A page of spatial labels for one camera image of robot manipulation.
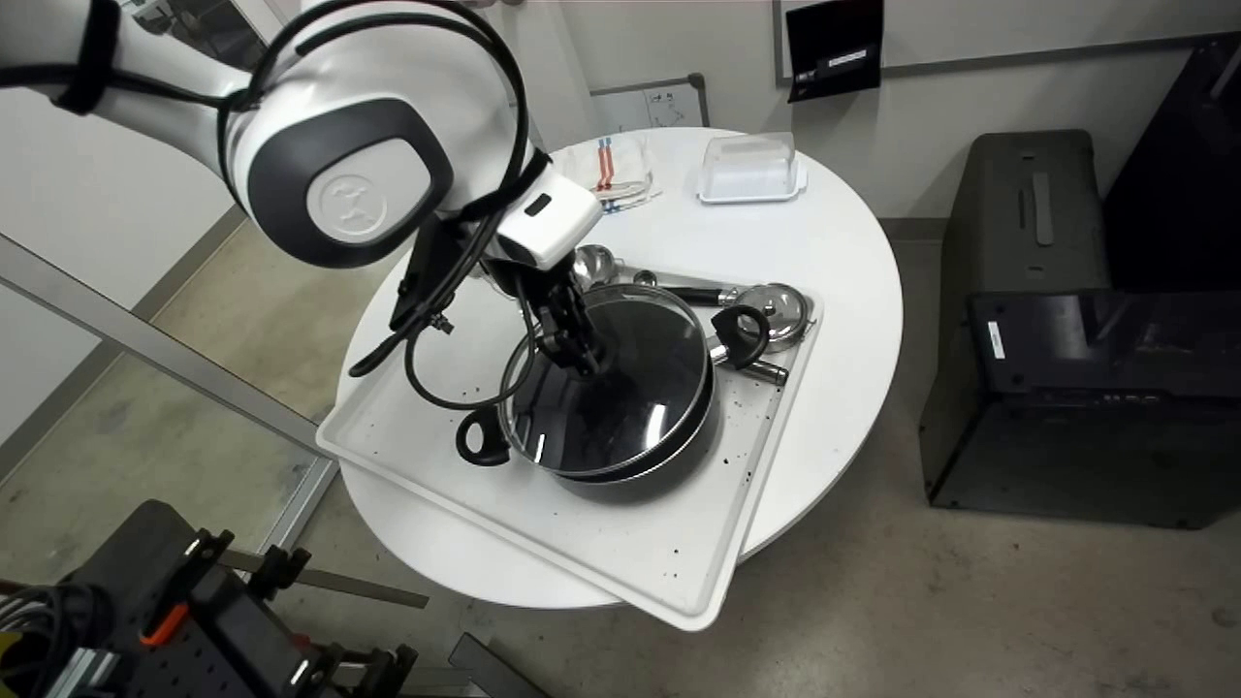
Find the black cord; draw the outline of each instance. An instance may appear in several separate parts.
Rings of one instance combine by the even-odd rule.
[[[333,23],[320,34],[311,34],[307,41],[299,41],[299,55],[316,55],[322,50],[325,41],[336,41],[336,40],[351,40],[351,34],[362,34],[362,32],[378,32],[378,28],[442,28],[442,32],[453,32],[453,34],[466,34],[475,40],[483,50],[488,50],[498,56],[498,64],[504,69],[507,85],[512,85],[512,96],[516,96],[516,134],[512,134],[512,153],[507,153],[507,168],[502,174],[502,186],[512,186],[520,177],[520,168],[528,160],[528,87],[523,87],[523,78],[520,78],[520,64],[512,56],[512,50],[504,45],[504,40],[475,11],[458,6],[458,5],[442,5],[442,0],[424,0],[424,5],[433,5],[442,11],[453,11],[462,15],[470,28],[462,23],[451,23],[451,20],[437,20],[437,15],[398,15],[398,11],[387,11],[387,15],[362,15],[362,20],[344,20],[344,23]],[[296,41],[299,32],[307,32],[316,20],[330,15],[330,11],[342,11],[342,6],[358,6],[358,5],[320,5],[316,11],[299,15],[280,40],[273,40],[273,50],[261,56],[256,64],[256,78],[251,78],[251,96],[264,91],[269,85],[269,74],[274,69],[280,55]],[[470,213],[453,213],[451,222],[442,222],[442,228],[458,228]],[[367,372],[378,368],[398,342],[406,345],[405,347],[405,372],[406,372],[406,385],[433,408],[445,408],[445,411],[479,411],[479,408],[488,408],[488,403],[504,403],[507,395],[516,395],[520,385],[504,385],[502,381],[502,391],[488,395],[488,399],[479,399],[479,403],[462,403],[462,399],[445,399],[445,395],[433,395],[424,381],[419,381],[419,361],[415,361],[415,345],[419,337],[427,332],[430,319],[445,305],[445,293],[453,293],[470,267],[479,267],[488,252],[488,244],[498,239],[502,231],[502,210],[488,213],[475,239],[466,244],[462,258],[445,270],[445,277],[410,310],[410,319],[387,337],[382,342],[364,361],[353,365],[353,376],[358,372]]]
[[[69,85],[73,74],[78,74],[78,64],[68,64],[68,62],[3,64],[3,69],[0,69],[0,87],[17,87],[17,85]],[[146,74],[127,74],[127,69],[113,69],[109,87],[146,91],[146,96],[166,96],[166,100],[185,100],[185,104],[221,108],[221,96],[189,91],[189,87],[157,81],[157,78],[146,78]]]
[[[406,342],[405,342],[405,376],[410,381],[410,389],[415,389],[427,403],[433,403],[433,408],[442,408],[442,411],[479,411],[479,408],[494,408],[494,403],[512,399],[512,395],[520,391],[520,376],[523,376],[523,372],[516,372],[516,361],[528,356],[533,345],[537,345],[537,337],[520,337],[520,342],[516,342],[516,347],[512,347],[507,361],[504,361],[502,391],[498,391],[498,395],[479,399],[479,403],[458,403],[458,399],[433,395],[433,391],[424,385],[424,376],[419,376],[419,368],[415,368],[415,365],[419,365],[419,337],[406,337]]]

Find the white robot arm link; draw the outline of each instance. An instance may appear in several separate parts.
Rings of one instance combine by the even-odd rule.
[[[42,64],[33,85],[62,91],[101,5],[0,0],[0,78]],[[488,254],[551,270],[598,222],[582,186],[541,168],[516,62],[470,11],[333,0],[296,23],[239,74],[121,20],[93,112],[214,168],[280,246],[322,267],[374,262],[475,206],[504,213]]]

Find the wall outlet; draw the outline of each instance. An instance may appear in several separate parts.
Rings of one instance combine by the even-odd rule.
[[[609,133],[632,126],[701,126],[707,81],[698,74],[680,81],[643,81],[594,91],[594,104]]]

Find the gray floor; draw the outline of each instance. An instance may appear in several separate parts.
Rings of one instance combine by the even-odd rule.
[[[1144,531],[930,511],[914,413],[930,381],[938,235],[897,231],[909,347],[864,456],[773,551],[744,562],[727,617],[671,630],[632,607],[523,613],[405,570],[330,493],[316,564],[430,591],[398,607],[296,588],[280,613],[336,642],[410,642],[419,694],[462,694],[458,630],[507,650],[556,694],[843,698],[1232,698],[1241,694],[1241,517]],[[322,413],[382,270],[307,270],[239,228],[158,327]],[[261,541],[303,456],[144,365],[113,365],[0,484],[0,579],[78,564],[144,497]]]

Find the round white table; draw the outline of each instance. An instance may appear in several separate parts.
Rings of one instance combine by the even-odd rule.
[[[899,352],[899,276],[881,222],[824,164],[801,153],[806,189],[781,206],[701,206],[696,177],[715,126],[623,133],[648,153],[656,197],[598,222],[591,244],[656,270],[682,270],[729,284],[794,284],[819,298],[819,342],[784,426],[767,489],[754,517],[744,553],[755,553],[801,523],[847,471],[874,429]],[[344,368],[387,337],[387,315],[405,262],[362,315]],[[586,607],[617,597],[367,475],[342,469],[362,519],[378,538],[466,597],[520,607]]]

